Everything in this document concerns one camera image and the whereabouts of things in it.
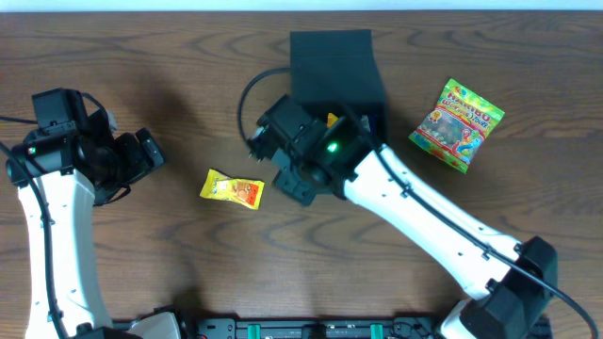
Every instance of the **yellow candy packet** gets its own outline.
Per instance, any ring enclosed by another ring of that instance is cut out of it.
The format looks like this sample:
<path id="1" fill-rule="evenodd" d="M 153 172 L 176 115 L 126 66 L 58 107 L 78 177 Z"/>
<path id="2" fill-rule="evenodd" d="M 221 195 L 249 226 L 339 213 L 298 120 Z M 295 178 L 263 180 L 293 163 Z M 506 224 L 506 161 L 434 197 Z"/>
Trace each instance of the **yellow candy packet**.
<path id="1" fill-rule="evenodd" d="M 200 196 L 206 199 L 238 202 L 252 210 L 257 210 L 260 207 L 263 191 L 264 182 L 233 179 L 215 169 L 209 169 Z"/>

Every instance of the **wood grain surface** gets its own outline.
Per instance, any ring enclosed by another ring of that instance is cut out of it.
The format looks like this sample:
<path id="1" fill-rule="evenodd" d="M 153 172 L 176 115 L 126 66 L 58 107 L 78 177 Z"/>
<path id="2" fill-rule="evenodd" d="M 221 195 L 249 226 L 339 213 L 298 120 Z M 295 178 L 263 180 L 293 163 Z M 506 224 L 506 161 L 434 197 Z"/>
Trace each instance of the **wood grain surface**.
<path id="1" fill-rule="evenodd" d="M 0 14 L 0 114 L 33 119 L 30 96 L 92 93 L 121 132 L 146 126 L 169 158 L 127 199 L 94 210 L 106 307 L 131 318 L 173 300 L 241 317 L 445 315 L 447 272 L 386 222 L 335 197 L 302 208 L 267 185 L 259 211 L 203 200 L 209 168 L 270 183 L 236 132 L 245 85 L 288 65 L 293 30 L 373 30 L 391 144 L 437 190 L 487 224 L 559 253 L 559 285 L 603 320 L 603 15 L 599 12 Z M 449 77 L 505 110 L 467 175 L 408 135 Z M 288 90 L 258 84 L 245 126 Z M 7 145 L 29 126 L 0 122 Z M 0 336 L 24 335 L 27 232 L 0 174 Z M 588 329 L 555 300 L 557 338 Z"/>

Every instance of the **black cable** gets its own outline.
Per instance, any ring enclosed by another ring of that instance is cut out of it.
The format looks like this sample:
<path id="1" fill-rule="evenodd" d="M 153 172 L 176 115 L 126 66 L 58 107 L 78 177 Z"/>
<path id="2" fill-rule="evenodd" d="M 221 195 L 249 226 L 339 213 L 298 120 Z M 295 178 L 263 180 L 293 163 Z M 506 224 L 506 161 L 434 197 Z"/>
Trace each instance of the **black cable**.
<path id="1" fill-rule="evenodd" d="M 249 84 L 247 84 L 247 86 L 241 93 L 241 98 L 239 99 L 238 106 L 236 107 L 236 123 L 238 124 L 238 133 L 241 135 L 241 138 L 243 139 L 245 144 L 250 149 L 252 148 L 252 145 L 251 145 L 251 142 L 245 136 L 245 131 L 243 131 L 243 119 L 242 119 L 243 104 L 245 104 L 245 98 L 247 97 L 247 94 L 249 93 L 250 90 L 252 90 L 252 87 L 257 82 L 262 80 L 263 78 L 270 76 L 270 75 L 274 75 L 274 74 L 289 73 L 289 72 L 291 72 L 291 69 L 288 67 L 281 67 L 281 68 L 263 71 L 260 74 L 256 75 L 255 78 L 253 78 L 252 81 L 250 81 Z"/>
<path id="2" fill-rule="evenodd" d="M 0 150 L 4 154 L 7 155 L 8 160 L 12 163 L 12 167 L 18 170 L 21 175 L 27 180 L 27 183 L 31 187 L 31 190 L 34 192 L 34 196 L 36 196 L 36 200 L 38 201 L 38 205 L 40 206 L 41 211 L 41 222 L 44 230 L 44 271 L 45 271 L 45 280 L 46 280 L 46 297 L 48 298 L 48 308 L 51 319 L 53 320 L 53 324 L 55 325 L 55 330 L 57 331 L 58 339 L 66 339 L 69 336 L 65 331 L 65 327 L 61 322 L 60 318 L 60 310 L 57 305 L 57 295 L 55 293 L 55 275 L 53 271 L 53 250 L 52 250 L 52 231 L 51 227 L 51 219 L 50 213 L 48 212 L 48 207 L 44 202 L 40 189 L 34 182 L 34 178 L 31 176 L 29 171 L 23 166 L 23 164 L 15 157 L 15 155 L 5 146 L 2 142 L 0 142 Z"/>
<path id="3" fill-rule="evenodd" d="M 568 306 L 570 306 L 572 309 L 574 309 L 574 311 L 576 311 L 576 313 L 578 313 L 582 317 L 582 319 L 584 319 L 584 321 L 588 325 L 589 329 L 591 330 L 592 338 L 593 339 L 598 339 L 599 333 L 598 333 L 598 329 L 596 328 L 595 321 L 591 318 L 591 316 L 588 314 L 588 312 L 586 312 L 577 302 L 575 302 L 573 299 L 571 299 L 568 295 L 566 295 L 563 291 L 561 291 L 557 287 L 555 287 L 552 284 L 550 284 L 548 282 L 545 282 L 544 280 L 536 277 L 532 273 L 529 273 L 527 270 L 525 270 L 524 268 L 518 266 L 513 260 L 509 259 L 504 254 L 498 252 L 497 250 L 493 249 L 489 245 L 486 245 L 485 243 L 481 242 L 473 234 L 469 233 L 468 231 L 466 231 L 465 229 L 463 229 L 461 226 L 457 225 L 452 220 L 450 220 L 449 218 L 447 218 L 446 216 L 444 216 L 440 211 L 438 211 L 437 209 L 435 209 L 428 202 L 425 202 L 425 200 L 423 200 L 423 198 L 421 198 L 420 196 L 418 196 L 418 194 L 416 194 L 416 192 L 414 192 L 412 190 L 412 188 L 410 187 L 409 184 L 405 184 L 404 182 L 402 182 L 402 180 L 398 177 L 398 175 L 389 167 L 389 165 L 387 164 L 387 162 L 385 161 L 385 159 L 381 155 L 380 147 L 378 147 L 375 144 L 373 138 L 368 134 L 368 132 L 362 126 L 362 123 L 358 121 L 358 117 L 356 117 L 356 115 L 350 110 L 349 107 L 347 107 L 346 105 L 343 105 L 343 107 L 344 107 L 345 114 L 352 121 L 354 121 L 354 124 L 356 125 L 356 128 L 360 131 L 360 133 L 363 135 L 363 137 L 367 140 L 368 146 L 370 147 L 370 149 L 372 151 L 375 152 L 375 154 L 377 155 L 377 158 L 379 159 L 379 162 L 381 163 L 381 165 L 383 166 L 383 168 L 385 169 L 385 171 L 387 172 L 387 174 L 389 174 L 389 176 L 402 189 L 402 193 L 406 193 L 406 194 L 408 194 L 408 196 L 410 196 L 413 199 L 415 199 L 415 201 L 418 202 L 423 208 L 425 208 L 430 213 L 432 213 L 434 216 L 436 216 L 438 219 L 440 219 L 440 221 L 442 221 L 444 224 L 446 224 L 447 226 L 449 226 L 449 228 L 451 228 L 452 230 L 454 230 L 456 233 L 460 234 L 462 237 L 464 237 L 465 239 L 467 239 L 469 242 L 471 242 L 476 247 L 478 247 L 481 250 L 483 250 L 484 254 L 486 254 L 486 255 L 492 255 L 494 258 L 498 259 L 499 261 L 501 261 L 505 265 L 507 265 L 510 268 L 514 269 L 516 272 L 520 273 L 524 277 L 526 277 L 526 278 L 530 279 L 531 281 L 539 284 L 544 289 L 546 289 L 550 293 L 552 293 L 554 296 L 556 296 L 557 298 L 561 299 Z"/>
<path id="4" fill-rule="evenodd" d="M 28 119 L 11 118 L 11 117 L 5 117 L 5 116 L 0 116 L 0 121 L 10 121 L 10 122 L 27 123 L 27 124 L 38 124 L 37 121 L 31 121 L 31 120 L 28 120 Z"/>
<path id="5" fill-rule="evenodd" d="M 106 112 L 106 109 L 103 105 L 101 105 L 101 103 L 98 102 L 98 100 L 94 99 L 93 96 L 91 96 L 89 93 L 86 92 L 82 92 L 82 97 L 90 100 L 93 104 L 95 104 L 97 107 L 99 107 L 102 111 Z"/>
<path id="6" fill-rule="evenodd" d="M 404 325 L 404 326 L 408 326 L 409 327 L 409 332 L 410 335 L 400 335 L 400 334 L 396 334 L 396 330 L 394 330 L 394 328 L 397 325 Z M 419 331 L 419 329 L 423 329 L 427 332 L 427 334 L 421 334 L 421 332 Z M 416 323 L 414 325 L 407 323 L 406 321 L 395 321 L 392 324 L 392 327 L 389 328 L 389 334 L 391 334 L 392 336 L 399 338 L 399 339 L 411 339 L 413 337 L 413 331 L 416 332 L 416 334 L 421 338 L 421 339 L 425 339 L 428 338 L 432 333 L 430 331 L 428 331 L 423 325 L 421 325 L 420 323 Z"/>
<path id="7" fill-rule="evenodd" d="M 105 202 L 105 203 L 95 203 L 93 205 L 93 207 L 100 207 L 100 206 L 103 206 L 103 205 L 106 205 L 106 204 L 110 204 L 110 203 L 116 202 L 119 199 L 121 199 L 121 198 L 125 197 L 126 195 L 130 194 L 130 192 L 132 191 L 132 188 L 130 188 L 130 185 L 128 185 L 128 184 L 121 185 L 121 188 L 125 189 L 125 191 L 122 192 L 122 194 L 120 194 L 117 198 L 114 198 L 114 199 L 112 199 L 112 200 L 110 200 L 108 202 Z"/>

